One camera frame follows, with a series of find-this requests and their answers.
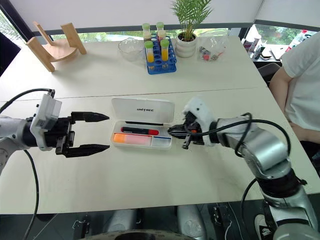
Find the robotic arm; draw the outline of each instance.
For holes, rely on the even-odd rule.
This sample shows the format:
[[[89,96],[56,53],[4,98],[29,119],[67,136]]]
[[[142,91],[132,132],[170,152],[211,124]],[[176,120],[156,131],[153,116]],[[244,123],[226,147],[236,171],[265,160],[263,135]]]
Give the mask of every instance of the robotic arm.
[[[245,159],[264,197],[264,215],[266,223],[275,231],[274,239],[305,239],[306,236],[320,239],[316,214],[291,167],[288,149],[282,141],[254,122],[236,124],[248,120],[247,116],[216,120],[198,97],[188,102],[183,114],[184,124],[173,126],[168,132],[185,139],[184,149],[188,149],[191,142],[205,146],[221,144],[236,150],[237,155]]]
[[[0,174],[9,157],[17,150],[39,147],[42,151],[55,148],[57,155],[66,158],[89,156],[108,149],[109,145],[85,144],[73,147],[76,121],[100,122],[109,117],[96,112],[72,112],[59,117],[61,101],[55,100],[54,91],[44,94],[33,117],[17,119],[0,116]]]

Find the window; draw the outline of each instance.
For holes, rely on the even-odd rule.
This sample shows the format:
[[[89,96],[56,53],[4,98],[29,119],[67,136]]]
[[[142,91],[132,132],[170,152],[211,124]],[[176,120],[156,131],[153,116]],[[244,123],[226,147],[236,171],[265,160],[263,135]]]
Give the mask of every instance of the window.
[[[196,29],[194,33],[199,35],[209,30],[221,30],[227,28],[200,28]],[[167,30],[166,33],[171,38],[176,38],[177,35],[181,32],[180,29],[178,30]],[[57,39],[65,39],[66,36],[64,34],[59,35],[51,35],[53,40]],[[134,38],[137,40],[143,40],[143,31],[114,31],[114,32],[89,32],[89,33],[79,33],[79,37],[82,42],[109,42],[109,41],[122,41],[127,38]]]
[[[255,26],[257,32],[261,35],[261,40],[263,42],[267,41],[267,44],[289,45],[295,36],[301,33],[301,29],[295,28],[260,24],[254,24],[253,26]],[[307,33],[313,35],[316,32],[308,31]]]
[[[26,43],[1,10],[0,10],[0,32],[3,35],[5,35],[8,39],[10,39],[14,44],[18,45],[21,48]]]

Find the yellow liquid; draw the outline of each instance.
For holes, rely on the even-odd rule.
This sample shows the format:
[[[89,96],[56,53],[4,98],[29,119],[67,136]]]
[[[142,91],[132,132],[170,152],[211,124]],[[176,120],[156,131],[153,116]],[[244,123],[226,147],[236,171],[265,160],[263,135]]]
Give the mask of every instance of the yellow liquid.
[[[153,63],[155,61],[155,57],[153,53],[148,53],[146,55],[146,60],[148,61],[148,63]]]
[[[161,49],[161,58],[162,61],[168,61],[168,49]]]

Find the test tube rack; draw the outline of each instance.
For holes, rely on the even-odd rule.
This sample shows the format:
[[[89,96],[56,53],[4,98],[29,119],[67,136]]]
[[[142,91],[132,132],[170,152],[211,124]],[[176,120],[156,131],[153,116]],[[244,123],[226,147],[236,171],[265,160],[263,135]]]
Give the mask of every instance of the test tube rack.
[[[168,61],[162,61],[161,47],[157,40],[157,36],[155,34],[152,34],[151,36],[151,41],[153,42],[154,62],[148,62],[147,56],[145,56],[146,69],[150,75],[173,73],[177,71],[177,68],[176,68],[177,58],[174,51],[174,46],[172,45],[172,42],[169,36],[166,36],[165,38],[169,40]]]

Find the red pen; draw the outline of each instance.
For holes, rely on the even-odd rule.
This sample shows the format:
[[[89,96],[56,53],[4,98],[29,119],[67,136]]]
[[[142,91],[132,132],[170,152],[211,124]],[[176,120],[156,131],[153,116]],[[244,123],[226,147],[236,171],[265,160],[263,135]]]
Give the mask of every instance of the red pen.
[[[146,129],[146,128],[136,128],[136,127],[122,127],[121,132],[129,134],[146,134],[146,135],[158,135],[158,130]]]

